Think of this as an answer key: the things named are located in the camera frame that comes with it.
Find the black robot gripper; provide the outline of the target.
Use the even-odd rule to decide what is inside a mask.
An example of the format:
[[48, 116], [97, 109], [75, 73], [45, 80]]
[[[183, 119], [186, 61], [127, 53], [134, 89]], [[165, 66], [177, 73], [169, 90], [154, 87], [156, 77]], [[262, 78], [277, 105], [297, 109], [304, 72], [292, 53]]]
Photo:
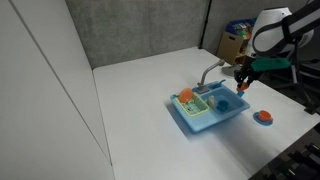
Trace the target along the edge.
[[234, 71], [234, 79], [237, 82], [237, 88], [242, 88], [244, 80], [247, 80], [247, 87], [249, 88], [251, 84], [260, 77], [260, 73], [254, 71], [251, 67], [251, 64], [254, 61], [255, 58], [246, 56], [241, 69]]

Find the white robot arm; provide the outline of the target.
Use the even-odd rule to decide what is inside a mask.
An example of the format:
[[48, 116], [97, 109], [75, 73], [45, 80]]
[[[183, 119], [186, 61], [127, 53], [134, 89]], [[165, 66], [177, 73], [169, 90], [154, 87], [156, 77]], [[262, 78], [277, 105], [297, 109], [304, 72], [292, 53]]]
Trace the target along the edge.
[[319, 26], [320, 0], [309, 0], [294, 13], [288, 7], [262, 10], [253, 26], [243, 65], [234, 72], [237, 87], [246, 89], [256, 80], [250, 66], [257, 58], [269, 58], [305, 46]]

